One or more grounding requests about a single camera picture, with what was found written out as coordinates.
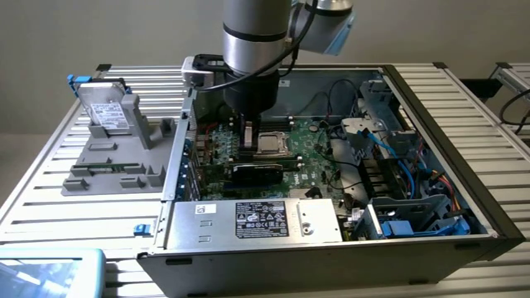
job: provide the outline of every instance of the white sticker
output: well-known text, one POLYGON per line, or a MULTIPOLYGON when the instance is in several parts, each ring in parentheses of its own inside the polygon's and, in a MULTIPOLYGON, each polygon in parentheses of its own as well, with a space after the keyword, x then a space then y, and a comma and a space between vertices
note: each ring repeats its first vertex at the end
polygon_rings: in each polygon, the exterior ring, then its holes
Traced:
POLYGON ((110 104, 91 104, 94 115, 104 129, 128 129, 126 115, 118 102, 110 104))
POLYGON ((365 213, 365 210, 361 208, 354 208, 351 210, 351 219, 354 222, 357 222, 361 219, 361 217, 363 216, 363 213, 365 213))
POLYGON ((195 205, 195 214, 209 214, 218 211, 217 204, 195 205))
POLYGON ((290 87, 291 86, 291 81, 287 79, 282 79, 281 82, 278 83, 278 87, 290 87))

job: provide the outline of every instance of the blue latch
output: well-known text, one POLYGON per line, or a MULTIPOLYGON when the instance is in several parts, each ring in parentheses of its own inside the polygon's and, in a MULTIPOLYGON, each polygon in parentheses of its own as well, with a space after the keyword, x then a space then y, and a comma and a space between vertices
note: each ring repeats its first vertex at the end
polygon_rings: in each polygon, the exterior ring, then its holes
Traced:
POLYGON ((79 98, 79 94, 78 94, 78 89, 75 88, 75 84, 83 84, 83 83, 88 83, 90 81, 92 81, 92 77, 91 76, 79 76, 79 77, 74 77, 74 74, 70 74, 67 76, 67 80, 68 80, 68 86, 74 91, 74 95, 75 98, 79 98))
POLYGON ((150 236, 151 225, 140 224, 134 227, 135 236, 150 236))

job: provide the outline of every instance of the blue tab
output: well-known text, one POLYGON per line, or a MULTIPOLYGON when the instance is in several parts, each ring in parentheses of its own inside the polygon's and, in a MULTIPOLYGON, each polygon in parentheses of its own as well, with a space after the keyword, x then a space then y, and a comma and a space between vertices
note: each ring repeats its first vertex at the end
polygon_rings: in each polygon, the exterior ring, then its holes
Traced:
POLYGON ((151 230, 151 225, 144 225, 144 224, 136 225, 134 227, 134 235, 135 236, 149 236, 149 235, 151 235, 150 230, 151 230))

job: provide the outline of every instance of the gray wall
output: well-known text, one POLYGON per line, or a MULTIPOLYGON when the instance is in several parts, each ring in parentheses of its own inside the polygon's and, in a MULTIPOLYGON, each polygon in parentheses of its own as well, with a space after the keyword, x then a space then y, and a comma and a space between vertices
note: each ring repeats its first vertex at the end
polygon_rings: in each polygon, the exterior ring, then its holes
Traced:
MULTIPOLYGON (((358 0, 343 55, 301 62, 444 61, 485 76, 529 61, 529 0, 358 0)), ((0 132, 50 133, 72 104, 66 77, 100 63, 178 65, 221 53, 222 0, 0 1, 0 132)))

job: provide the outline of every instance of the motherboard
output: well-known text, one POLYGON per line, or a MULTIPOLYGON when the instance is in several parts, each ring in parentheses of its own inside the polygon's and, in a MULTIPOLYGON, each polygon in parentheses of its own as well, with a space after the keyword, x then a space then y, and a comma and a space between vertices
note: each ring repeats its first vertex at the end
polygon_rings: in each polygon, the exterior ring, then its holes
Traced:
POLYGON ((205 195, 203 201, 218 201, 231 199, 285 198, 307 197, 309 191, 321 191, 317 197, 342 200, 343 193, 333 189, 329 183, 339 185, 339 181, 329 181, 337 171, 334 162, 329 161, 317 151, 319 136, 323 128, 313 120, 295 120, 290 132, 261 133, 259 150, 257 156, 269 153, 278 157, 295 156, 297 169, 283 172, 282 183, 267 187, 249 187, 247 189, 230 189, 229 180, 225 180, 222 169, 233 161, 239 146, 239 136, 234 133, 227 124, 219 124, 209 131, 210 137, 199 136, 202 142, 207 138, 211 144, 211 152, 205 150, 202 155, 201 168, 205 173, 205 195))

